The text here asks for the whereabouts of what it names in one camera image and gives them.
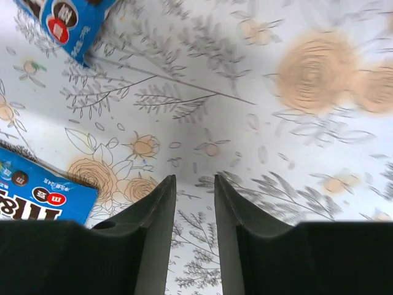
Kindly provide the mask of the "blue m&m bag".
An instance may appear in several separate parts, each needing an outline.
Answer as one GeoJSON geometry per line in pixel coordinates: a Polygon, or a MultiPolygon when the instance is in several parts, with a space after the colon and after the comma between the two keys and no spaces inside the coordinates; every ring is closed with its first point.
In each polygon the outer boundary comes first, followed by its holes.
{"type": "Polygon", "coordinates": [[[116,0],[16,1],[76,62],[86,67],[84,55],[93,44],[116,0]]]}
{"type": "Polygon", "coordinates": [[[96,189],[1,148],[2,219],[72,220],[83,225],[97,196],[96,189]]]}

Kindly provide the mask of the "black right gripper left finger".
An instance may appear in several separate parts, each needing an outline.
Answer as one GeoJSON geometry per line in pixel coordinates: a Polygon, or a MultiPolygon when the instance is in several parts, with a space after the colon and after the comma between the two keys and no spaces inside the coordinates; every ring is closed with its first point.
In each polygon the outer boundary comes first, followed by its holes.
{"type": "Polygon", "coordinates": [[[2,294],[164,294],[176,178],[87,229],[74,221],[1,223],[2,294]]]}

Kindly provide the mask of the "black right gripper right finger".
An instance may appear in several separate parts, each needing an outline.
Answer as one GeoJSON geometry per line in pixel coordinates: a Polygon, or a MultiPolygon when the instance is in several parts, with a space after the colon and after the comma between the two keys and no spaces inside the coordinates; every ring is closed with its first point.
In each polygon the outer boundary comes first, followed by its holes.
{"type": "Polygon", "coordinates": [[[391,294],[391,222],[290,226],[214,179],[224,294],[391,294]]]}

